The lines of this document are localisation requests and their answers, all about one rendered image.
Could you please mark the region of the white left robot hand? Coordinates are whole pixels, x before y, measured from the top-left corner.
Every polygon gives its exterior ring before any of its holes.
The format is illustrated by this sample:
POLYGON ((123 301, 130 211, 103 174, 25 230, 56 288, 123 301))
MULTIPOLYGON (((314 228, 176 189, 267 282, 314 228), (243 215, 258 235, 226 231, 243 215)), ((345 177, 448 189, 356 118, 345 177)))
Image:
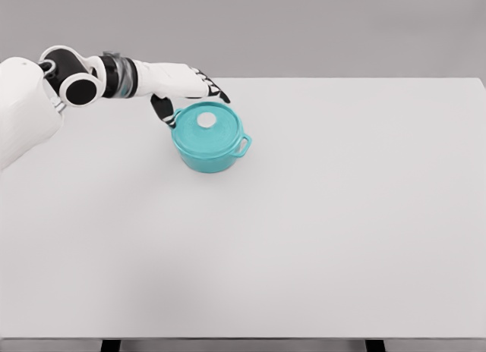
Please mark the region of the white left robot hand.
POLYGON ((211 78, 187 64, 156 63, 150 64, 149 68, 153 84, 150 103, 157 117, 170 128, 176 126, 172 97, 203 99, 217 96, 226 104, 231 102, 211 78))

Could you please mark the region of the teal pot lid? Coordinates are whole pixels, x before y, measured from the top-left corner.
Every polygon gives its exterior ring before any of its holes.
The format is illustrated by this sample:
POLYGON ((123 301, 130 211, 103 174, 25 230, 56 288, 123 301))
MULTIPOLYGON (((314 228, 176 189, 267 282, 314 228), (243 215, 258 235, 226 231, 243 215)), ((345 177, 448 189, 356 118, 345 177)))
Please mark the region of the teal pot lid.
POLYGON ((218 102, 199 102, 175 112, 172 141, 186 155, 209 158, 231 152, 243 136, 242 122, 227 105, 218 102), (204 127, 197 121, 210 113, 215 122, 204 127))

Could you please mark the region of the teal cooking pot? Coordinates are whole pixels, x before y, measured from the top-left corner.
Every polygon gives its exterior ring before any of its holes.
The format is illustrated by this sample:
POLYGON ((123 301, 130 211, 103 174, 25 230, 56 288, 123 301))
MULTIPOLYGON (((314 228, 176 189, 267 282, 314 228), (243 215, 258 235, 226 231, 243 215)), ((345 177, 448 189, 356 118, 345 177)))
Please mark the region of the teal cooking pot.
MULTIPOLYGON (((204 113, 198 118, 197 121, 199 122, 200 125, 204 127, 209 127, 215 122, 215 117, 210 113, 204 113)), ((242 139, 239 140, 236 147, 231 152, 228 152, 219 157, 209 157, 207 159, 202 157, 190 156, 184 154, 176 146, 175 148, 178 150, 179 155, 181 156, 183 162, 189 168, 202 173, 217 173, 220 171, 225 171, 226 169, 233 166, 233 164, 237 161, 237 159, 240 159, 247 153, 251 144, 252 144, 252 139, 249 135, 245 133, 243 128, 242 139)))

